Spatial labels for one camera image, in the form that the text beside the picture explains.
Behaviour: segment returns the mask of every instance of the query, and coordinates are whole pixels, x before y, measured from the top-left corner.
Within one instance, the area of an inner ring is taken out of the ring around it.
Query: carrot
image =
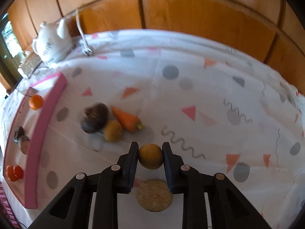
[[[117,107],[111,106],[111,110],[126,131],[134,132],[136,130],[144,130],[140,119],[132,114],[126,113]]]

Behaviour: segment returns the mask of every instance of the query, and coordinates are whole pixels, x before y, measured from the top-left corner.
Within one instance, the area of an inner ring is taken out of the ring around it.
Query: wooden disc
[[[137,201],[148,211],[160,212],[170,206],[173,195],[164,181],[148,180],[138,188]]]

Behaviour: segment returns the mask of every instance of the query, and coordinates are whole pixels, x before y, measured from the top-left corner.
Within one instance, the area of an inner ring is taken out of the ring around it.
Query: red tomato
[[[13,166],[12,165],[8,165],[6,167],[6,176],[7,178],[12,181],[12,182],[15,182],[18,180],[18,178],[14,175],[14,171],[13,171]]]
[[[23,169],[19,165],[15,165],[13,167],[13,172],[14,172],[15,177],[17,177],[18,179],[23,178]]]

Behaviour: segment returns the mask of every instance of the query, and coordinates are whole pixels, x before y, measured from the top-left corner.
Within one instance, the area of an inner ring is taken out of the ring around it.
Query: tablecloth
[[[272,228],[292,223],[305,203],[305,102],[295,87],[258,60],[196,36],[121,30],[86,37],[94,56],[82,56],[78,45],[64,61],[22,80],[0,108],[4,151],[28,86],[57,71],[67,78],[41,152],[38,209],[18,208],[24,213],[24,218],[16,214],[18,219],[29,224],[27,216],[35,219],[75,174],[101,172],[127,153],[132,141],[139,146],[168,141],[185,164],[204,174],[224,173]],[[125,132],[115,144],[84,133],[82,110],[96,102],[138,115],[146,130]],[[182,195],[174,195],[173,204],[159,213],[137,204],[136,186],[155,178],[165,180],[163,167],[138,165],[132,193],[118,196],[119,228],[181,227]]]

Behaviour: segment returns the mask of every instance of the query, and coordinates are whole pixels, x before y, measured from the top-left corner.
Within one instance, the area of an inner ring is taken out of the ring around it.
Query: patterned tablecloth
[[[59,70],[68,80],[41,152],[38,209],[24,210],[3,184],[21,222],[35,219],[75,174],[116,163],[132,141],[169,141],[185,164],[204,174],[225,173],[272,228],[291,224],[305,202],[304,97],[295,87],[250,56],[200,37],[123,30],[87,38],[93,57],[82,56],[78,46],[52,69],[40,67],[0,109],[4,151],[29,84]],[[124,133],[117,144],[84,133],[81,111],[95,102],[137,114],[147,129]],[[165,180],[163,167],[139,164],[135,186],[152,178]],[[137,204],[136,189],[118,197],[119,228],[181,227],[182,195],[174,195],[167,210],[150,213]]]

